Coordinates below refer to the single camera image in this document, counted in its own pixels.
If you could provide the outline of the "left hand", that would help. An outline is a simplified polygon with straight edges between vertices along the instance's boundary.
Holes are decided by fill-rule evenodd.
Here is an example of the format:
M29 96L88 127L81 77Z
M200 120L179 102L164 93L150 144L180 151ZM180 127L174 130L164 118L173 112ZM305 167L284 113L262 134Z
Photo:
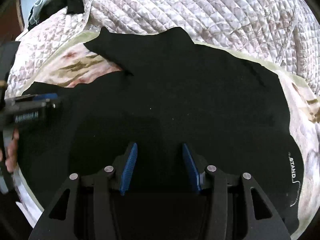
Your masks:
M14 172L15 168L17 167L18 140L19 132L17 129L14 129L13 134L11 136L11 142L7 147L7 153L4 154L1 150L1 161L3 161L3 157L5 155L6 160L4 161L4 163L9 173Z

